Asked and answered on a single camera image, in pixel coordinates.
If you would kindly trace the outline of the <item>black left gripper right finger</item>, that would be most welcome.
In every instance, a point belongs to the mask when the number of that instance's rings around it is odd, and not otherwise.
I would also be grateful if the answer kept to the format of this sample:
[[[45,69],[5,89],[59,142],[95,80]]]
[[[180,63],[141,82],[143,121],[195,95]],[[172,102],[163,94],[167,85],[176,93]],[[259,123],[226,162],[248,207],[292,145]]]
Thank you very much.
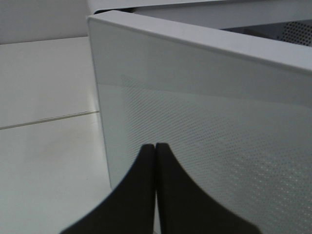
[[[260,229],[206,194],[169,144],[156,145],[156,192],[163,234],[258,234]]]

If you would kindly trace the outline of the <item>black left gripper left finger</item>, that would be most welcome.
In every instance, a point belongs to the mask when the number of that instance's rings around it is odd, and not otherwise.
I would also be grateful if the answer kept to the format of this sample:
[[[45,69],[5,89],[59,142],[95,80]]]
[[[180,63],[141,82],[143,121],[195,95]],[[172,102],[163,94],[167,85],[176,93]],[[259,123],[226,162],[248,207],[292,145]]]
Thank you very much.
[[[64,234],[151,234],[155,215],[155,147],[142,145],[122,181]]]

